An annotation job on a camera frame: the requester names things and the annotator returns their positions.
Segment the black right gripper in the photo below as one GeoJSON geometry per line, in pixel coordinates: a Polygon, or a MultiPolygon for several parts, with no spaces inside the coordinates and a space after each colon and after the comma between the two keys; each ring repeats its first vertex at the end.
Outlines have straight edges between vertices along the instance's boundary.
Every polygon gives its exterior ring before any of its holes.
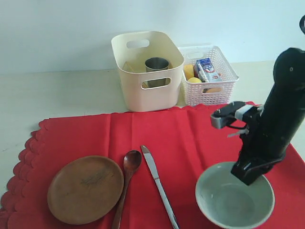
{"type": "Polygon", "coordinates": [[[243,146],[231,174],[247,186],[283,160],[285,150],[302,123],[302,97],[268,96],[264,110],[242,135],[243,146]]]}

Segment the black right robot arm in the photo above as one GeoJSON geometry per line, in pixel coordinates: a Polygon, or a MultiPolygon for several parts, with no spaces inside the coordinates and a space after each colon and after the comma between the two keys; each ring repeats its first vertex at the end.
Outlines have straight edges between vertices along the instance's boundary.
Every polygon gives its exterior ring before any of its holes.
{"type": "Polygon", "coordinates": [[[276,59],[274,85],[261,114],[236,110],[235,118],[247,123],[249,132],[231,173],[246,185],[282,161],[285,150],[305,118],[305,52],[289,48],[276,59]]]}

